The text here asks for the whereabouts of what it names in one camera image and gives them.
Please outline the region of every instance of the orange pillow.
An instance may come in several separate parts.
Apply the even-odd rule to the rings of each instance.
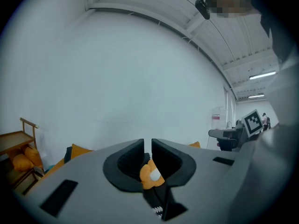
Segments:
[[[195,142],[195,143],[193,143],[193,144],[189,144],[189,146],[192,146],[192,147],[199,147],[199,148],[200,148],[200,144],[199,144],[198,141]]]
[[[75,144],[71,145],[71,159],[76,158],[82,154],[86,154],[89,152],[92,152],[93,150],[89,150],[80,146],[77,146]]]
[[[43,163],[42,159],[39,155],[39,152],[37,151],[36,148],[30,147],[29,145],[24,145],[21,147],[21,150],[25,154],[27,158],[35,165],[38,166],[39,168],[43,168]]]
[[[15,170],[23,172],[34,167],[34,164],[24,154],[21,153],[19,148],[9,152],[8,156],[13,163]]]
[[[48,176],[50,175],[51,173],[54,173],[56,170],[58,170],[59,168],[61,168],[62,166],[64,165],[64,159],[60,160],[53,168],[51,168],[44,176]]]

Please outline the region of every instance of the person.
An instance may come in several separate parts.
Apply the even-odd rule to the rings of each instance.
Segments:
[[[268,120],[268,117],[266,116],[266,113],[263,113],[263,132],[268,129],[267,120]]]
[[[295,0],[287,1],[292,6]],[[261,14],[261,25],[268,37],[271,31],[273,51],[283,63],[295,48],[298,35],[297,27],[289,19],[291,13],[285,9],[285,2],[286,0],[197,0],[195,7],[205,19],[210,18],[210,12],[222,17]]]
[[[268,129],[271,129],[271,122],[270,122],[270,118],[267,118],[267,125],[268,125]]]

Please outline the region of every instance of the stuffed toy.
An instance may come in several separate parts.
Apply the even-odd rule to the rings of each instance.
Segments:
[[[152,159],[141,168],[140,179],[145,190],[159,187],[165,182]]]

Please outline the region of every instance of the ceiling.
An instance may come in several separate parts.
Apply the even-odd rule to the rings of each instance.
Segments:
[[[263,93],[274,76],[249,80],[252,75],[279,72],[272,39],[260,25],[260,15],[205,20],[196,0],[85,0],[86,9],[114,8],[151,17],[177,30],[186,42],[199,46],[218,67],[237,101]]]

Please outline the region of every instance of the fluorescent light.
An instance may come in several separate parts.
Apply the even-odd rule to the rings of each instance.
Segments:
[[[258,78],[267,77],[267,76],[272,76],[272,75],[275,75],[275,74],[276,74],[276,71],[269,72],[269,73],[266,73],[266,74],[251,76],[251,77],[249,77],[249,80],[258,79]]]
[[[263,97],[265,95],[254,95],[254,96],[249,96],[248,98],[257,98],[257,97]]]

